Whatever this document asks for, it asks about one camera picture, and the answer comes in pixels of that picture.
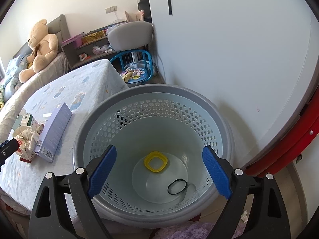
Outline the red patterned snack wrapper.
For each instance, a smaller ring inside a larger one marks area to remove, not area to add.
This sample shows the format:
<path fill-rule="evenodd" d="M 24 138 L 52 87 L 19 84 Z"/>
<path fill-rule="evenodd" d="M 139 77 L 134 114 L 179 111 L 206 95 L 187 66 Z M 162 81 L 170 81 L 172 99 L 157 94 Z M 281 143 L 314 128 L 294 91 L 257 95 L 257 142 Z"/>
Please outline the red patterned snack wrapper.
<path fill-rule="evenodd" d="M 20 161 L 30 164 L 35 157 L 35 153 L 31 149 L 30 143 L 22 139 L 17 139 L 17 141 L 18 149 L 16 150 L 16 153 L 19 155 Z"/>

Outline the white paper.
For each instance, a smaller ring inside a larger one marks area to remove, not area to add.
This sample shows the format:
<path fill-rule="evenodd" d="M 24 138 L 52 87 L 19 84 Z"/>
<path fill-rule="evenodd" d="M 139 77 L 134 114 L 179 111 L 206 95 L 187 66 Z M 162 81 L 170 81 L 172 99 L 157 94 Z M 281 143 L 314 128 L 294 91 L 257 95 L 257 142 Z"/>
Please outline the white paper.
<path fill-rule="evenodd" d="M 37 129 L 34 129 L 32 127 L 22 126 L 22 127 L 18 127 L 13 132 L 12 136 L 16 140 L 22 139 L 22 140 L 25 140 L 26 142 L 29 142 L 31 149 L 34 152 L 35 147 L 39 141 L 39 136 L 41 135 L 43 129 L 44 129 L 43 124 L 41 124 Z"/>

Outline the green white carton box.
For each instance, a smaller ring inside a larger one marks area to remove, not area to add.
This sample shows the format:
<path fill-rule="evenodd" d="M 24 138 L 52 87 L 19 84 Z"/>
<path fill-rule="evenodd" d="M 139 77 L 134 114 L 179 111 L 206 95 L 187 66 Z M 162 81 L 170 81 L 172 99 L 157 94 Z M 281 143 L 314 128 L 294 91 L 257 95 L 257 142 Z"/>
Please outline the green white carton box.
<path fill-rule="evenodd" d="M 39 123 L 37 120 L 33 117 L 31 113 L 26 113 L 23 116 L 18 116 L 14 125 L 13 129 L 17 129 L 18 127 L 27 126 L 32 127 L 34 129 L 37 129 L 39 127 Z"/>

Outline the grey perforated trash basket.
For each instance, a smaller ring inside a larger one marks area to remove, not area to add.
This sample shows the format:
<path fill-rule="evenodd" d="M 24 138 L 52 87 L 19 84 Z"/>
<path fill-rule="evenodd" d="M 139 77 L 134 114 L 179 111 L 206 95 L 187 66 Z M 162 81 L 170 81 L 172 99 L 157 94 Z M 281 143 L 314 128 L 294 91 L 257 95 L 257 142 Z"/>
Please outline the grey perforated trash basket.
<path fill-rule="evenodd" d="M 228 161 L 235 152 L 231 129 L 211 101 L 164 84 L 129 88 L 98 105 L 78 131 L 74 167 L 87 166 L 110 145 L 116 161 L 94 205 L 104 218 L 139 228 L 200 214 L 218 195 L 204 148 Z"/>

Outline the beige bed sheet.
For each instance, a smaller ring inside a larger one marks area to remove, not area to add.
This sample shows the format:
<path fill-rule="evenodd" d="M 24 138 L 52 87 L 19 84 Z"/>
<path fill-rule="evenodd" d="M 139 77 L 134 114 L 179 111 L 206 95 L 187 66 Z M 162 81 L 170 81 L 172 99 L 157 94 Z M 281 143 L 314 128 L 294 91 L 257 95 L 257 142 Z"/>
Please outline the beige bed sheet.
<path fill-rule="evenodd" d="M 67 73 L 69 68 L 63 52 L 42 71 L 33 75 L 15 92 L 1 110 L 1 143 L 7 140 L 16 118 L 28 99 L 40 88 Z"/>

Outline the purple long box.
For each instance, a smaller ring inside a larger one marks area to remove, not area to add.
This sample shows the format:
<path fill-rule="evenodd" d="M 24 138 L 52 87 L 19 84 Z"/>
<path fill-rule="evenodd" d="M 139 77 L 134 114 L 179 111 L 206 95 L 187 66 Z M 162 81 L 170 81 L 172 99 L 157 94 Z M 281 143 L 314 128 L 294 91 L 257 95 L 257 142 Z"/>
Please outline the purple long box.
<path fill-rule="evenodd" d="M 47 162 L 52 163 L 58 144 L 72 116 L 66 103 L 57 107 L 44 125 L 34 152 Z"/>

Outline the purple fluffy rug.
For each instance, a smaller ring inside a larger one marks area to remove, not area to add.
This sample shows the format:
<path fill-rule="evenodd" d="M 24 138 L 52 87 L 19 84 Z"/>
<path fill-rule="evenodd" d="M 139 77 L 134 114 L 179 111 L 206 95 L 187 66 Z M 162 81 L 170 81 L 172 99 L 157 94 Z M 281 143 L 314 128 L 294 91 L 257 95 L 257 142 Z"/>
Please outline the purple fluffy rug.
<path fill-rule="evenodd" d="M 207 238 L 214 226 L 215 223 L 188 221 L 153 231 L 149 238 Z"/>

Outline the light blue patterned blanket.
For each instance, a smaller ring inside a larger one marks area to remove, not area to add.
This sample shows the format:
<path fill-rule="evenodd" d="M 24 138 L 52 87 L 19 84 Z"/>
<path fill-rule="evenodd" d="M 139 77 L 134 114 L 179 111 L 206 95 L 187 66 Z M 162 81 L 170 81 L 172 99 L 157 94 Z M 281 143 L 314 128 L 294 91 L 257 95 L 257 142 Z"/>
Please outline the light blue patterned blanket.
<path fill-rule="evenodd" d="M 70 174 L 76 135 L 85 118 L 104 100 L 127 89 L 121 76 L 107 59 L 101 59 L 73 70 L 37 90 L 20 109 L 38 123 L 52 126 L 44 114 L 69 109 L 69 119 L 60 118 L 59 126 L 46 133 L 44 142 L 56 137 L 55 150 L 42 149 L 30 163 L 13 153 L 1 167 L 1 199 L 10 208 L 30 215 L 44 175 Z"/>

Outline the beige teddy bear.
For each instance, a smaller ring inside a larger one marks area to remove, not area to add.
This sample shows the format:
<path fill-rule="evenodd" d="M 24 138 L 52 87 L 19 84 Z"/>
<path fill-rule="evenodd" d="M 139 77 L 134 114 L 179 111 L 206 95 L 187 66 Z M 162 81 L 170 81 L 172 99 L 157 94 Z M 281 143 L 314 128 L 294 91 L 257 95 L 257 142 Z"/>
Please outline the beige teddy bear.
<path fill-rule="evenodd" d="M 26 83 L 33 75 L 44 70 L 58 54 L 58 37 L 49 33 L 47 20 L 38 21 L 32 28 L 28 47 L 32 53 L 27 57 L 28 69 L 19 73 L 21 83 Z"/>

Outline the pink storage box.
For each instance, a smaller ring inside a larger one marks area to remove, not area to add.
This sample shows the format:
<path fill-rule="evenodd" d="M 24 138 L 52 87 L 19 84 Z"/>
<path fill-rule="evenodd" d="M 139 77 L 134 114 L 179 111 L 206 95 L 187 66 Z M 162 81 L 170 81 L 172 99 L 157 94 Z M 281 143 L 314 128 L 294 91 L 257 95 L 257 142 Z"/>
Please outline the pink storage box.
<path fill-rule="evenodd" d="M 83 45 L 83 42 L 82 42 L 82 37 L 84 36 L 84 33 L 80 33 L 76 36 L 73 36 L 67 40 L 65 40 L 64 42 L 62 42 L 62 46 L 66 46 L 66 45 L 69 45 L 69 44 L 72 44 L 74 46 L 74 48 L 79 48 L 81 45 Z"/>

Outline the grey bed headboard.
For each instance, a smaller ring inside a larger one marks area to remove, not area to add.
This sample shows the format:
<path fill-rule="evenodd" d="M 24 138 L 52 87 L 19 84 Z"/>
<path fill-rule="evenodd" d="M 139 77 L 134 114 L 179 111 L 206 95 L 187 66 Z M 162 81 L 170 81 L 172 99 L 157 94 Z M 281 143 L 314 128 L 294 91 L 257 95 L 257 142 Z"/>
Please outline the grey bed headboard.
<path fill-rule="evenodd" d="M 54 19 L 52 22 L 47 24 L 49 33 L 53 33 L 58 38 L 58 53 L 61 53 L 61 45 L 62 43 L 69 39 L 70 32 L 67 25 L 67 20 L 65 15 L 61 14 L 59 17 Z M 18 57 L 19 55 L 29 55 L 32 50 L 28 47 L 28 43 L 26 42 L 18 51 L 13 55 L 13 59 Z"/>

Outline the grey bedside shelf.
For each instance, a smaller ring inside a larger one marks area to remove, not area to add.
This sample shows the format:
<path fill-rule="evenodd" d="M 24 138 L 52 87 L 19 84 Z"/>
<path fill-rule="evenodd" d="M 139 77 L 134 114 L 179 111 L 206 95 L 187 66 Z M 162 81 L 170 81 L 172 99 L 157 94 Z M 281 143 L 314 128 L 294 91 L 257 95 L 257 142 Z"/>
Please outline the grey bedside shelf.
<path fill-rule="evenodd" d="M 84 66 L 86 64 L 92 63 L 94 61 L 97 61 L 99 59 L 110 59 L 113 55 L 116 54 L 116 51 L 114 51 L 113 49 L 111 49 L 110 43 L 108 41 L 108 37 L 106 35 L 108 29 L 110 27 L 115 27 L 118 26 L 120 24 L 125 24 L 127 23 L 127 21 L 119 21 L 119 22 L 115 22 L 112 24 L 109 24 L 107 26 L 104 26 L 102 28 L 99 29 L 95 29 L 93 31 L 90 31 L 88 33 L 84 34 L 85 36 L 91 35 L 93 33 L 96 32 L 104 32 L 104 36 L 97 38 L 95 40 L 89 41 L 87 43 L 83 43 L 83 45 L 81 45 L 79 48 L 74 48 L 74 46 L 72 44 L 66 45 L 66 46 L 61 46 L 61 49 L 67 59 L 68 65 L 69 65 L 69 69 L 70 70 L 74 70 L 77 69 L 81 66 Z M 100 52 L 98 55 L 96 55 L 93 52 L 93 48 L 97 46 L 99 48 L 107 48 L 106 51 L 104 52 Z"/>

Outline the blue child chair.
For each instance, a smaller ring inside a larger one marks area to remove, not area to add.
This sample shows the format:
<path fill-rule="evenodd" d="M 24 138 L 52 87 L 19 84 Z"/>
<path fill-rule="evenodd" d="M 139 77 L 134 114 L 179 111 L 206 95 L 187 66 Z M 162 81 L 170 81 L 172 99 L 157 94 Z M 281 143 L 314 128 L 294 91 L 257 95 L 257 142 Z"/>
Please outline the blue child chair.
<path fill-rule="evenodd" d="M 120 76 L 129 87 L 144 84 L 153 77 L 153 58 L 147 50 L 122 51 L 110 59 L 111 63 L 114 61 L 120 64 Z"/>

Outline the grey chair backrest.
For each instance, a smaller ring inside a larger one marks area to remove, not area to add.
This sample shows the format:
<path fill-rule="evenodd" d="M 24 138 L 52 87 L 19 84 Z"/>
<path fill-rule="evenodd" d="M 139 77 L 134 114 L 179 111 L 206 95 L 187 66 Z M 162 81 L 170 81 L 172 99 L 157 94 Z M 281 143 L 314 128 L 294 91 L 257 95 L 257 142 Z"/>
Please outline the grey chair backrest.
<path fill-rule="evenodd" d="M 153 38 L 153 25 L 144 21 L 129 22 L 108 33 L 108 41 L 115 51 L 127 51 L 148 45 Z"/>

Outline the wall power socket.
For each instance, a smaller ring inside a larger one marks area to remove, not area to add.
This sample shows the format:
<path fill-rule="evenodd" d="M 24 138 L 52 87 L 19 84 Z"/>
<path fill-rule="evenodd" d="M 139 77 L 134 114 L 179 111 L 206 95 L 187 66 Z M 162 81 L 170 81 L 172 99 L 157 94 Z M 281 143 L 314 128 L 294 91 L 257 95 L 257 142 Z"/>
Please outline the wall power socket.
<path fill-rule="evenodd" d="M 116 5 L 108 7 L 108 8 L 105 9 L 105 13 L 106 14 L 109 14 L 109 13 L 115 12 L 115 11 L 117 11 L 117 6 Z"/>

